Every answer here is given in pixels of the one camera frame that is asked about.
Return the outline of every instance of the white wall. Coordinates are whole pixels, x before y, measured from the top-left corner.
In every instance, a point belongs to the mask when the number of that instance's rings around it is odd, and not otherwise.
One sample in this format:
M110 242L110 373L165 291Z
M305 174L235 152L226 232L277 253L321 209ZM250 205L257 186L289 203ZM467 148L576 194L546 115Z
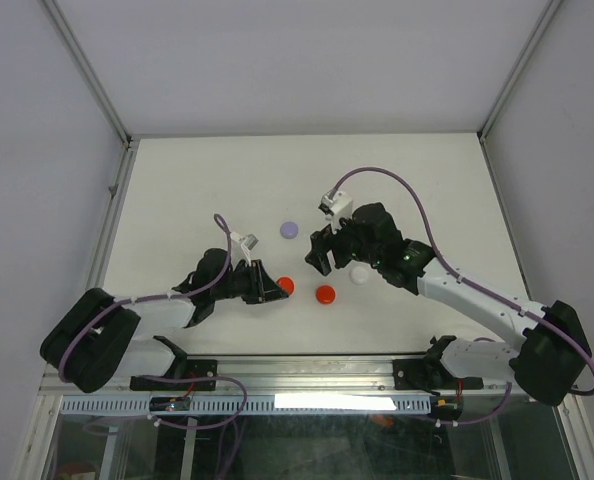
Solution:
M594 0L565 3L489 154L529 288L574 305L594 353Z
M58 0L133 134L473 132L547 0Z
M119 143L38 2L0 1L0 478L80 293Z

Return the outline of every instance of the black clamp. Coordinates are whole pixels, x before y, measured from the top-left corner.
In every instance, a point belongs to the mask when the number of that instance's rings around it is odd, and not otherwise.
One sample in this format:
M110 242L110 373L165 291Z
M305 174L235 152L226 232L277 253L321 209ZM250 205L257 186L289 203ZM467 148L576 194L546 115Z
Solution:
M221 248L207 250L197 264L197 269L173 290L188 293L207 285L223 268L226 256L227 252ZM253 260L250 265L241 260L234 270L228 266L224 276L212 288L190 297L195 312L187 327L193 327L208 318L214 312L217 300L239 297L247 305L256 305L288 296L266 273L261 260Z
M331 272L328 253L332 252L337 269L351 260L364 262L389 284L419 294L417 279L424 275L435 252L422 242L402 238L383 204L363 205L353 212L352 218L342 218L340 224L335 233L328 225L310 236L306 263L326 276Z

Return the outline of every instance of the purple cable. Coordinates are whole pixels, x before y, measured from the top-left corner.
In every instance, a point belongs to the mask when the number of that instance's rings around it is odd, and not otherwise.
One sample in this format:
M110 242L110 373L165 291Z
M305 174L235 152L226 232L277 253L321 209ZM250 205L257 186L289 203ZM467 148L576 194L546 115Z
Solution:
M239 427L237 426L237 421L233 421L230 423L230 425L233 426L233 428L235 429L235 443L233 445L233 449L231 450L230 454L228 455L228 460L226 461L226 463L223 465L223 468L219 468L222 466L222 448L223 448L223 443L224 443L224 436L226 433L226 429L228 428L228 425L224 425L221 429L221 432L219 433L219 443L217 445L217 464L215 465L215 480L222 480L222 478L226 475L226 473L228 473L228 470L230 469L230 464L232 463L232 460L235 457L235 454L237 452L237 450L239 449L239 443L240 443L240 435L239 435Z
M230 470L230 467L232 466L233 462L235 461L235 457L237 456L237 452L239 451L239 447L241 447L241 442L244 439L244 432L246 431L246 420L244 420L244 423L241 426L241 432L239 431L239 428L237 427L237 423L233 423L233 425L235 426L235 444L233 445L233 449L230 452L230 455L228 456L228 460L226 461L226 464L224 465L224 468L221 469L221 472L219 472L219 476L217 476L215 478L215 480L224 480L226 478L226 475L228 474L228 470Z
M237 425L237 421L233 421L232 422L233 425ZM217 443L217 463L215 464L215 478L218 477L219 475L219 467L221 466L221 450L224 444L224 436L226 434L226 429L228 428L228 425L224 425L223 427L221 427L221 432L219 432L219 442Z
M197 378L161 378L161 377L153 377L150 375L146 375L146 376L143 376L140 378L145 378L146 380L151 380L153 382L161 382L161 383L197 383L197 382L221 381L221 382L234 383L235 385L237 385L239 387L239 389L241 390L242 396L244 397L241 401L241 405L235 411L235 413L233 413L226 420L222 420L221 422L213 423L211 425L187 425L187 426L184 426L184 425L177 425L176 423L168 422L166 420L163 420L161 417L157 417L157 416L153 415L153 418L155 418L162 425L166 425L167 427L176 428L178 430L193 430L193 431L210 430L211 428L219 428L219 427L223 427L224 425L228 425L230 422L235 420L241 414L241 412L244 411L244 408L246 408L246 402L248 402L248 391L246 390L246 387L244 386L244 384L241 383L236 378L220 377L220 376L197 377Z
M226 273L226 270L228 270L228 267L230 266L230 255L231 255L232 244L231 244L231 240L230 240L230 229L228 228L228 224L226 223L226 220L224 220L224 217L222 217L221 215L216 213L213 216L213 219L215 220L215 223L217 224L217 226L226 234L226 243L228 246L226 260L224 261L224 266L221 268L221 271L219 272L219 274L212 281L208 282L203 287L200 287L197 290L193 290L188 293L180 293L177 295L171 295L170 297L168 297L168 295L165 293L158 294L158 295L147 295L145 297L136 298L135 300L131 300L131 299L127 298L125 300L120 300L118 302L115 302L112 305L110 305L109 307L102 310L99 314L97 314L95 316L95 318L93 318L88 323L88 325L86 325L75 336L75 338L73 338L72 342L70 342L68 347L66 347L66 350L64 351L64 354L62 355L61 360L59 361L59 368L58 368L59 378L62 382L68 382L68 379L66 379L65 370L66 370L66 364L68 363L68 359L72 355L73 350L75 350L75 348L77 347L79 342L81 342L81 340L86 335L88 335L88 332L90 332L91 329L95 328L95 326L99 322L101 322L103 320L103 318L106 315L108 315L110 312L112 312L113 310L115 310L123 305L128 305L130 303L144 303L144 302L152 302L152 301L156 301L156 300L168 300L169 298L172 298L172 299L190 298L193 295L197 295L198 293L204 292L204 291L212 288L217 282L219 282L219 280L221 280L221 277L224 276L224 274Z
M348 172L346 175L344 175L343 177L341 177L339 179L339 181L333 187L331 194L334 195L335 192L337 192L337 190L339 190L339 187L341 187L341 185L346 180L348 180L350 177L352 177L353 175L356 175L358 173L362 173L362 172L382 173L384 175L389 176L390 178L395 179L406 190L408 190L408 193L410 193L410 195L413 197L413 200L415 201L415 204L417 205L417 208L419 209L421 219L424 222L424 229L426 230L426 235L428 235L428 240L430 242L431 247L433 248L433 251L435 252L435 256L437 257L437 260L439 260L439 263L442 265L442 267L444 267L446 269L446 271L448 273L450 273L450 275L452 275L454 278L460 279L460 281L462 283L464 283L465 285L468 285L470 288L473 288L474 290L477 290L478 292L483 293L487 297L490 297L493 300L496 300L499 303L506 305L508 308L511 308L511 309L515 310L516 312L520 312L520 313L522 312L521 305L519 305L511 300L508 300L507 298L504 298L501 295L498 295L497 293L487 289L483 285L473 282L472 280L470 280L468 278L462 277L461 274L459 272L457 272L457 270L455 270L453 267L451 267L448 264L448 262L446 261L444 256L439 251L439 247L437 246L437 243L435 242L435 237L433 236L432 230L430 229L430 222L428 221L428 215L426 215L426 210L424 210L424 206L421 204L421 200L419 199L419 197L417 196L417 194L415 193L413 188L408 184L408 182L406 182L406 180L401 178L399 175L397 175L389 170L386 170L384 168L380 168L380 167L356 168L354 170L351 170L350 172ZM571 348L575 351L575 353L577 353L577 355L579 355L581 358L583 358L584 362L586 362L586 365L588 365L588 368L590 369L590 371L593 375L593 378L594 378L594 361L593 361L593 359L590 358L590 356L585 352L585 350L583 348L581 348L579 346L579 344L575 340L573 340L572 337L570 337L566 332L564 332L561 329L557 328L556 326L552 325L550 322L544 320L543 318L539 318L537 315L535 315L532 312L523 312L523 315L530 318L531 320L534 320L535 322L537 322L538 324L547 328L551 332L555 333L562 340L564 340L568 345L570 345ZM572 393L573 395L591 396L591 395L594 395L594 386L592 389L587 390L587 391L579 391L579 390L571 389L569 393Z

